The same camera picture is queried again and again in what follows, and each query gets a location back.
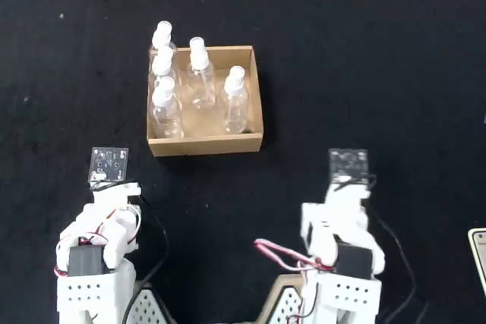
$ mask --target cardboard box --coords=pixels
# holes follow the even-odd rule
[[[184,138],[156,138],[148,114],[147,141],[154,156],[209,155],[216,153],[258,152],[264,137],[260,87],[258,86],[257,62],[253,47],[207,47],[214,66],[216,104],[209,111],[196,110],[188,96],[187,67],[190,49],[177,49],[175,64],[181,72],[182,124]],[[217,98],[229,69],[240,65],[245,68],[245,86],[248,91],[248,126],[242,134],[222,134],[221,116]],[[153,76],[149,74],[149,83]]]

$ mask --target white bottle cap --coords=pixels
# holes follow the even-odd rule
[[[171,33],[172,25],[167,20],[159,22],[152,37],[152,46],[154,49],[160,49],[163,46],[168,46],[170,44]]]
[[[207,55],[204,39],[194,37],[189,41],[191,47],[191,65],[194,70],[204,70],[210,64],[209,56]]]
[[[155,106],[165,106],[174,96],[175,81],[171,77],[164,76],[159,79],[159,83],[152,94],[152,103]]]
[[[157,56],[152,61],[152,71],[156,76],[167,75],[172,66],[172,56],[174,51],[168,46],[163,46],[157,52]]]
[[[236,94],[245,85],[245,70],[241,66],[233,66],[225,81],[225,91],[229,95]]]

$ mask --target clear plastic bottle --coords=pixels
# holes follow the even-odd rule
[[[213,64],[202,38],[194,37],[189,46],[191,63],[188,68],[188,90],[191,103],[197,109],[211,109],[216,100]]]
[[[174,94],[175,82],[161,77],[152,94],[151,120],[157,138],[183,138],[181,106]]]
[[[238,134],[248,123],[248,93],[245,88],[245,70],[233,66],[219,94],[222,126],[227,134]]]
[[[152,49],[158,51],[163,46],[168,46],[175,53],[177,48],[175,47],[175,44],[171,42],[171,38],[172,25],[167,20],[159,22],[159,24],[157,24],[157,29],[153,33]]]
[[[175,95],[181,98],[181,78],[177,70],[172,65],[172,56],[174,52],[168,47],[163,46],[159,49],[159,54],[155,56],[152,62],[153,85],[150,85],[150,92],[153,92],[164,76],[171,77],[175,81]]]

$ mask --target pink wire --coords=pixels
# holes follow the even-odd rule
[[[291,272],[308,271],[310,269],[322,269],[322,270],[326,270],[326,271],[333,269],[332,267],[327,267],[327,266],[323,266],[321,264],[318,264],[318,263],[314,262],[313,260],[311,260],[310,258],[304,256],[303,254],[301,254],[299,252],[295,252],[294,250],[291,250],[289,248],[279,246],[278,244],[270,242],[266,239],[255,240],[254,246],[262,254],[264,254],[265,256],[270,258],[272,261],[277,262],[284,269],[287,269]],[[273,250],[275,250],[277,252],[284,253],[287,256],[290,256],[291,258],[293,258],[294,260],[297,260],[298,262],[306,263],[306,264],[309,265],[309,267],[289,266],[288,264],[283,262],[282,258],[280,258],[280,256],[278,254],[274,253]]]

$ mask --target black fabric surface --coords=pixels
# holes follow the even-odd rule
[[[260,153],[155,159],[145,140],[147,48],[253,45]],[[0,0],[0,322],[52,323],[55,244],[90,201],[92,146],[130,148],[172,254],[153,285],[179,323],[253,320],[279,267],[265,237],[303,251],[302,202],[327,189],[327,150],[369,149],[370,204],[399,235],[418,295],[396,323],[484,320],[467,231],[486,226],[484,0]],[[382,309],[409,280],[389,235]],[[144,275],[162,254],[148,218]]]

